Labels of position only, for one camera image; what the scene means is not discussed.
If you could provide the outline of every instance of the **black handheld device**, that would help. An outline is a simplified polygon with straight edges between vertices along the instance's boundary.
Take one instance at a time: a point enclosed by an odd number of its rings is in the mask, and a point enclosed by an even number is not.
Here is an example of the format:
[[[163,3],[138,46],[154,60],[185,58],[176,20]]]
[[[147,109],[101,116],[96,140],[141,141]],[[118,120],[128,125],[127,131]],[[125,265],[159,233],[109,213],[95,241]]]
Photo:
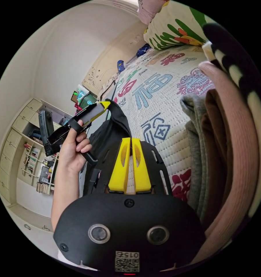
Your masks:
[[[110,102],[100,102],[88,106],[85,110],[72,117],[64,126],[57,130],[53,128],[53,118],[49,111],[42,110],[39,112],[39,127],[42,136],[42,142],[46,156],[53,155],[60,151],[60,145],[65,141],[71,128],[76,130],[77,134],[84,132],[91,126],[91,122],[104,113]],[[78,124],[78,120],[83,121],[83,126]],[[97,159],[90,153],[82,153],[88,163],[95,165]]]

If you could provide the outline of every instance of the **finger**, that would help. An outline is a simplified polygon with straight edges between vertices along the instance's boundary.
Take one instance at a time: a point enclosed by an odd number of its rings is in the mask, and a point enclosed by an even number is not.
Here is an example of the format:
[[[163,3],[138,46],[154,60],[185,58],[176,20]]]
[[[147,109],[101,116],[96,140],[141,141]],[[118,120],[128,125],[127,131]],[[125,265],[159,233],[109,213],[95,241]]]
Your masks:
[[[76,141],[81,142],[82,140],[86,139],[86,137],[87,137],[87,134],[85,132],[82,132],[77,136]]]
[[[81,149],[81,153],[86,153],[92,149],[92,145],[88,144],[84,148]]]
[[[90,143],[89,139],[86,138],[83,141],[81,141],[77,147],[76,147],[76,151],[79,152],[82,148],[84,148],[86,145],[88,145]]]
[[[80,126],[82,126],[83,125],[82,120],[79,120],[78,124]],[[69,142],[69,143],[75,142],[76,136],[77,136],[77,132],[73,128],[71,128],[69,130],[69,132],[68,132],[68,135],[67,135],[67,138],[66,138],[66,142]]]

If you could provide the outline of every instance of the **fisheye view circle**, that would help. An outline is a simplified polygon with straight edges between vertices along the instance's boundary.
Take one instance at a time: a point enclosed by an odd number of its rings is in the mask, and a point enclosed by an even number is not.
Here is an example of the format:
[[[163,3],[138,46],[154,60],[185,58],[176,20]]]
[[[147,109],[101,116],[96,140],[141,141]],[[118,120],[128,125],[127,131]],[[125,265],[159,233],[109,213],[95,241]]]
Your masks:
[[[86,275],[189,271],[261,203],[261,75],[177,1],[91,0],[52,18],[4,71],[0,118],[3,208]]]

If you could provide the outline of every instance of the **black background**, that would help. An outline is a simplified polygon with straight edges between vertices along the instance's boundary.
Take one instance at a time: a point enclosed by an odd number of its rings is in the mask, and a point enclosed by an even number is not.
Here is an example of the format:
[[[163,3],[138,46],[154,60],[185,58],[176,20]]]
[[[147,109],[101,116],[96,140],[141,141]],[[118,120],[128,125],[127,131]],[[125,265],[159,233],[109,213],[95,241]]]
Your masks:
[[[26,4],[1,1],[0,78],[11,58],[31,34],[54,16],[83,2],[58,1],[54,5],[54,1],[28,1]],[[251,5],[230,0],[180,2],[198,9],[223,25],[244,46],[261,72],[261,1],[251,2]],[[81,275],[36,248],[16,227],[1,200],[0,273]],[[202,274],[261,274],[261,205],[252,221],[230,246],[183,276]]]

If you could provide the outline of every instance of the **camera lens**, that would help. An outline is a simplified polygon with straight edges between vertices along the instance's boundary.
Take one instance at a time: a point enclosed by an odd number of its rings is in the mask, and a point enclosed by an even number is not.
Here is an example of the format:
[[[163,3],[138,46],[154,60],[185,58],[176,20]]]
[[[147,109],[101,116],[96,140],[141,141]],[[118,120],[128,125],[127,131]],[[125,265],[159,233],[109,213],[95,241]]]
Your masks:
[[[152,227],[147,233],[147,240],[154,245],[165,243],[169,238],[169,231],[163,226]]]
[[[88,230],[88,237],[95,243],[106,243],[110,239],[110,231],[105,225],[94,224]]]
[[[104,240],[107,238],[107,232],[102,227],[94,228],[91,235],[95,240]]]

